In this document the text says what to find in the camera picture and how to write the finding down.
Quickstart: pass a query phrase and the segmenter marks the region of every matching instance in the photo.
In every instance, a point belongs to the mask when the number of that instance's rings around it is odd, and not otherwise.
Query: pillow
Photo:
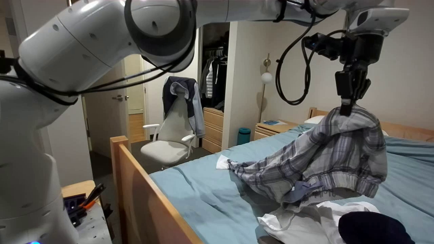
[[[312,117],[308,121],[305,121],[305,123],[312,123],[312,125],[317,125],[320,123],[320,121],[324,118],[324,115],[317,115],[317,117]]]

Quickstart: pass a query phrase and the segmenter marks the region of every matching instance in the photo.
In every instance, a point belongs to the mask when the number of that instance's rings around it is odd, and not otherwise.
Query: wire
[[[321,43],[326,38],[324,38],[324,39],[320,39],[320,41],[315,45],[315,47],[312,49],[312,52],[311,52],[309,56],[307,54],[307,50],[305,50],[305,42],[302,41],[302,43],[301,43],[301,52],[302,52],[302,57],[304,57],[304,61],[305,61],[307,68],[305,68],[305,72],[304,72],[304,91],[302,91],[302,95],[301,95],[298,99],[289,100],[289,99],[285,96],[285,94],[283,94],[282,84],[281,84],[281,70],[282,70],[282,65],[283,65],[283,62],[285,62],[286,54],[300,42],[300,39],[302,39],[302,38],[312,30],[312,27],[313,27],[313,24],[315,24],[315,20],[316,20],[316,18],[315,18],[315,15],[313,15],[309,27],[308,27],[294,42],[292,42],[292,43],[285,49],[285,52],[282,53],[281,58],[278,60],[277,72],[275,72],[275,73],[277,73],[277,75],[275,75],[275,88],[277,88],[277,92],[279,94],[281,99],[282,99],[283,102],[286,102],[288,104],[290,104],[290,106],[298,106],[298,104],[301,104],[301,103],[305,100],[307,95],[309,94],[311,77],[312,77],[311,62],[312,62],[313,54],[316,53],[317,47],[320,46],[320,43]],[[335,30],[335,31],[327,34],[326,37],[331,37],[331,35],[335,35],[335,34],[339,34],[339,33],[344,34],[344,33],[347,33],[347,31],[346,31],[346,30]]]
[[[85,211],[88,211],[88,210],[92,209],[92,206],[95,206],[95,205],[96,205],[96,199],[91,201],[91,202],[87,203],[87,205],[83,205],[81,207],[83,207]]]
[[[275,70],[275,89],[277,92],[279,94],[281,99],[285,100],[288,104],[292,104],[292,106],[297,106],[300,104],[305,96],[308,95],[308,91],[309,91],[309,85],[305,84],[305,88],[304,88],[304,94],[301,95],[301,98],[298,99],[294,99],[294,100],[289,100],[285,94],[283,94],[283,89],[282,89],[282,84],[281,84],[281,70],[282,70],[282,65],[285,62],[285,58],[286,58],[286,54],[300,42],[300,39],[302,39],[309,31],[311,28],[315,26],[315,20],[316,20],[316,16],[312,15],[312,22],[309,24],[309,27],[296,39],[293,41],[286,49],[285,52],[282,53],[281,58],[277,61],[277,70]]]
[[[100,85],[96,85],[96,87],[91,87],[88,89],[83,89],[83,91],[58,91],[58,89],[50,88],[47,85],[39,84],[39,83],[37,83],[34,80],[33,81],[26,81],[26,80],[22,80],[19,77],[14,77],[14,76],[0,76],[0,80],[5,80],[5,81],[14,83],[14,84],[19,84],[19,85],[27,87],[30,89],[34,89],[34,91],[42,94],[43,96],[46,96],[46,98],[52,99],[53,102],[60,103],[62,106],[72,106],[72,104],[75,104],[77,102],[77,99],[75,99],[73,102],[66,102],[66,100],[60,99],[58,96],[79,96],[79,95],[84,95],[84,94],[95,94],[95,92],[123,89],[123,88],[140,85],[140,84],[144,84],[144,83],[149,83],[149,81],[152,81],[152,80],[155,80],[155,79],[171,72],[174,68],[176,68],[176,65],[179,65],[182,61],[184,61],[189,57],[190,52],[194,47],[195,37],[197,37],[195,35],[195,28],[197,28],[195,19],[194,19],[193,23],[194,23],[193,38],[191,38],[186,52],[182,53],[182,56],[179,56],[176,60],[174,60],[174,61],[171,61],[168,64],[164,64],[164,65],[160,65],[160,66],[155,66],[152,69],[132,75],[132,76],[121,77],[121,79],[117,79],[117,80],[113,80],[113,81],[109,81],[109,83],[104,83],[104,84],[100,84]],[[137,81],[137,83],[111,87],[114,84],[118,84],[118,83],[122,83],[122,81],[126,81],[126,80],[132,80],[134,77],[144,76],[144,75],[152,73],[155,70],[161,70],[161,72],[159,72],[155,76],[151,76],[149,79],[145,79],[145,80],[141,80],[141,81]]]

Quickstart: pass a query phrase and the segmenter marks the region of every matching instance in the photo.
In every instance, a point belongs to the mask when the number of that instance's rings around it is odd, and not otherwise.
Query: bed
[[[309,118],[324,114],[312,108]],[[373,199],[338,202],[370,202],[403,222],[416,243],[433,243],[434,131],[381,123],[389,134],[387,182]],[[217,169],[217,159],[220,155],[235,161],[263,159],[312,126],[302,123],[288,133],[152,175],[132,156],[126,137],[111,138],[123,243],[258,243],[266,233],[256,217],[278,206],[259,198],[226,169]]]

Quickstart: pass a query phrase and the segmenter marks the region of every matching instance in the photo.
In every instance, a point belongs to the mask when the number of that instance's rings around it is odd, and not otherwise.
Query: chair
[[[144,160],[171,167],[190,157],[195,134],[189,122],[184,94],[178,94],[161,126],[145,125],[144,129],[155,129],[153,141],[141,148]]]

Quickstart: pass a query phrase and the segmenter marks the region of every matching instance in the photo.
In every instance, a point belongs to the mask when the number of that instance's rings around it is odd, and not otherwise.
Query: blue bed sheet
[[[309,129],[235,146],[161,172],[152,179],[205,243],[258,243],[266,232],[256,217],[274,210],[228,169],[217,169],[220,155],[235,161],[255,161],[273,155]],[[388,178],[376,198],[351,198],[338,203],[366,201],[381,213],[404,224],[416,243],[434,243],[434,145],[387,138]]]

